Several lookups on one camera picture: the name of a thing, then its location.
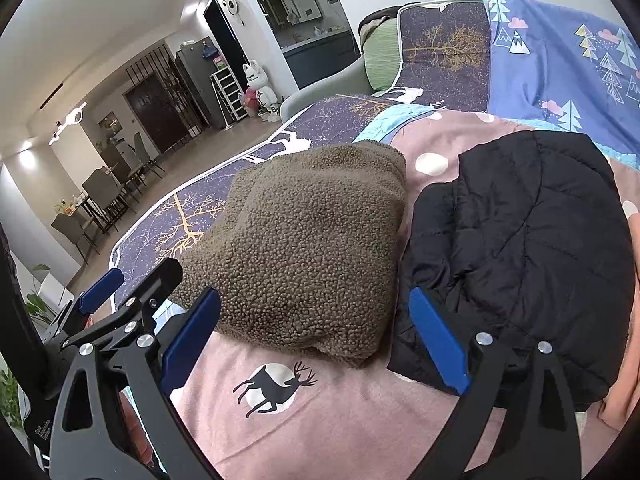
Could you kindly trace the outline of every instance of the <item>refrigerator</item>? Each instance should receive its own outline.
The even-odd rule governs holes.
[[[175,55],[175,64],[196,101],[204,118],[213,128],[224,128],[225,118],[220,103],[211,85],[209,75],[217,70],[212,60],[202,57],[205,46],[213,47],[211,38],[203,38],[180,49]]]

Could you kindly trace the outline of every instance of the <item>black deer silhouette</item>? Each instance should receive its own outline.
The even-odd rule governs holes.
[[[300,375],[305,370],[309,370],[309,375],[304,381],[301,381]],[[246,418],[249,418],[249,415],[256,411],[258,411],[258,413],[275,412],[278,409],[277,404],[287,402],[300,386],[313,386],[316,384],[316,381],[312,380],[316,374],[313,373],[313,370],[309,367],[303,366],[302,361],[295,364],[293,367],[293,374],[294,376],[292,378],[285,381],[286,386],[280,386],[271,379],[271,376],[267,373],[267,365],[264,365],[254,374],[253,377],[251,377],[251,379],[238,384],[238,386],[234,388],[234,393],[240,386],[248,384],[246,390],[242,392],[240,397],[238,397],[238,404],[240,404],[240,401],[249,390],[260,390],[264,396],[263,402],[252,407],[252,409],[246,414]],[[259,409],[268,402],[271,403],[270,408],[267,408],[266,410]]]

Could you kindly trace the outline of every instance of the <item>countertop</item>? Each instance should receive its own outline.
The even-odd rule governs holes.
[[[280,50],[282,51],[283,54],[286,54],[287,52],[289,52],[290,50],[294,50],[295,48],[305,46],[309,43],[313,43],[314,41],[324,40],[324,38],[330,38],[331,36],[344,34],[345,32],[348,32],[348,31],[349,31],[348,28],[341,28],[340,30],[332,30],[331,32],[328,32],[326,34],[321,34],[320,36],[314,36],[312,38],[309,38],[308,40],[300,41],[299,43],[294,43],[293,45],[289,45],[284,48],[281,48]]]

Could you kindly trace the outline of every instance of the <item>deer print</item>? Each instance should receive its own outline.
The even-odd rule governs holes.
[[[282,130],[280,133],[288,135],[289,140],[287,139],[272,140],[269,142],[269,144],[282,144],[284,146],[283,152],[274,153],[267,159],[260,158],[259,156],[253,156],[253,155],[245,155],[241,158],[244,158],[244,160],[248,160],[249,162],[252,162],[254,164],[259,164],[260,162],[264,162],[265,160],[270,160],[275,156],[287,155],[288,153],[304,152],[305,150],[309,149],[309,146],[311,146],[311,141],[309,139],[299,139],[296,137],[295,132],[288,132],[287,130]]]
[[[302,372],[305,370],[309,370],[309,375],[304,381],[301,381],[300,375],[302,375]],[[251,410],[249,410],[249,412],[246,414],[246,418],[249,418],[249,416],[253,412],[275,412],[278,409],[277,405],[287,402],[300,386],[313,386],[314,384],[316,384],[316,381],[313,380],[315,376],[313,370],[311,370],[307,366],[303,366],[302,361],[296,363],[296,365],[293,367],[293,374],[294,376],[292,378],[290,378],[288,381],[285,381],[286,386],[280,386],[273,379],[271,379],[271,376],[267,373],[267,365],[264,365],[254,374],[253,377],[251,377],[251,379],[238,384],[238,386],[234,388],[234,393],[240,386],[248,384],[246,390],[242,392],[240,397],[238,397],[238,404],[240,404],[242,398],[249,390],[260,390],[262,396],[264,397],[263,402],[256,404],[254,407],[252,407]],[[270,407],[264,410],[260,410],[261,407],[269,403],[271,404]]]
[[[409,88],[408,86],[393,86],[386,91],[391,94],[392,92],[402,92],[398,97],[390,97],[392,101],[398,101],[399,103],[413,103],[418,97],[420,97],[424,90],[422,88]]]

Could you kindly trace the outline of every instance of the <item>pink cloud print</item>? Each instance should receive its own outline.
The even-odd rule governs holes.
[[[553,114],[560,115],[560,116],[564,115],[564,111],[562,111],[562,108],[559,107],[558,103],[556,103],[555,101],[544,101],[542,103],[542,107],[546,108]]]
[[[600,36],[603,40],[611,41],[613,43],[617,43],[620,40],[616,38],[615,34],[613,34],[608,28],[604,30],[598,31],[598,36]]]
[[[515,16],[511,19],[508,25],[509,28],[529,28],[527,22],[525,22],[521,18],[516,18]]]

